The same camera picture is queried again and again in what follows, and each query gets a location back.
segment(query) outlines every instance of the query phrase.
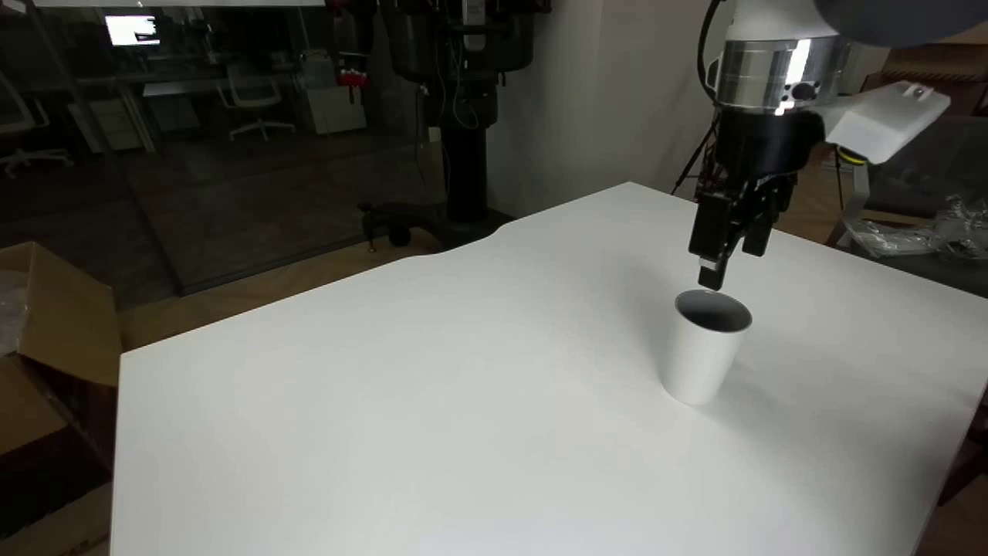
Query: desk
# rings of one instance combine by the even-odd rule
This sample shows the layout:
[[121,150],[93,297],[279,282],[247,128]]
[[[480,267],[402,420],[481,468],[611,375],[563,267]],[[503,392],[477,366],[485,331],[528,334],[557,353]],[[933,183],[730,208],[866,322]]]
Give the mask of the desk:
[[988,303],[772,236],[724,396],[656,362],[691,204],[620,186],[124,355],[118,556],[911,553]]
[[[293,88],[299,78],[291,71],[280,73],[268,73],[268,80],[274,80],[279,88]],[[202,92],[213,92],[224,89],[229,80],[224,73],[189,73],[189,78],[155,78],[155,80],[142,80],[146,99],[161,99],[161,96],[202,96]]]
[[[128,78],[113,73],[89,73],[73,80],[82,96],[89,99],[93,117],[101,128],[101,135],[107,140],[111,150],[128,150],[128,148],[146,148],[155,150],[155,140],[149,130],[149,119],[142,113],[142,104],[130,92]],[[67,80],[31,80],[21,83],[25,92],[47,96],[47,92],[70,92]],[[89,150],[101,150],[95,130],[89,130],[82,108],[77,103],[67,103],[67,113],[73,117],[77,130],[82,134]]]
[[142,99],[161,134],[199,130],[202,117],[189,96],[216,96],[222,89],[222,73],[189,73],[167,80],[146,80]]

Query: wall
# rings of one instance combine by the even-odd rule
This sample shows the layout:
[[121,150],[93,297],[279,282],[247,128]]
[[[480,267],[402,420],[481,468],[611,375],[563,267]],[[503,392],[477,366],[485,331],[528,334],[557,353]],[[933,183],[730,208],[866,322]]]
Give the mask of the wall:
[[863,92],[867,73],[883,71],[887,58],[888,58],[888,48],[856,44],[842,68],[840,92],[842,96]]
[[623,180],[669,189],[713,117],[695,78],[704,6],[557,0],[540,14],[534,64],[499,89],[494,208],[528,213]]

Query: floor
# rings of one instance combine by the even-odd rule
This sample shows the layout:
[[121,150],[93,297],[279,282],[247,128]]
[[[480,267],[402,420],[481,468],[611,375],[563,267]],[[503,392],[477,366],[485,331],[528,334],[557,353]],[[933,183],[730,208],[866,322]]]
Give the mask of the floor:
[[0,247],[43,240],[142,307],[353,243],[357,204],[440,199],[440,150],[380,130],[164,141],[4,175]]
[[[795,210],[784,215],[780,228],[803,236],[809,240],[827,240],[840,202],[827,183],[823,166],[813,166],[809,175],[795,199]],[[164,337],[247,313],[254,307],[402,258],[413,253],[426,253],[433,243],[426,238],[413,238],[411,247],[394,249],[371,249],[367,243],[356,243],[347,249],[335,249],[324,255],[311,255],[293,267],[280,267],[245,282],[232,282],[213,290],[202,290],[193,297],[167,297],[159,303],[142,303],[124,313],[124,342],[128,349],[159,342]],[[17,537],[0,545],[0,556],[106,556],[107,546],[107,485],[89,492],[77,502],[47,517],[43,523],[25,529]],[[919,556],[986,556],[988,553],[988,479],[969,485],[960,496],[938,507],[928,520],[926,537],[919,545]]]

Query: monitor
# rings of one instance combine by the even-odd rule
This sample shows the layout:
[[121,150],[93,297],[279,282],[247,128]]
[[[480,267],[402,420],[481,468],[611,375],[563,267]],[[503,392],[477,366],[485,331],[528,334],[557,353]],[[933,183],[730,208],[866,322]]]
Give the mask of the monitor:
[[111,46],[161,46],[155,14],[106,14]]

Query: metal stand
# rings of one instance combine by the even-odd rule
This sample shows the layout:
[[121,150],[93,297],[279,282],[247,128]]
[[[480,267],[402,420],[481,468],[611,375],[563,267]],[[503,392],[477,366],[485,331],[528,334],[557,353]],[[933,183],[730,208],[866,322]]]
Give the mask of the metal stand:
[[485,130],[441,128],[446,204],[367,204],[364,236],[387,236],[394,247],[411,228],[428,232],[441,247],[480,240],[511,215],[489,210],[489,140]]

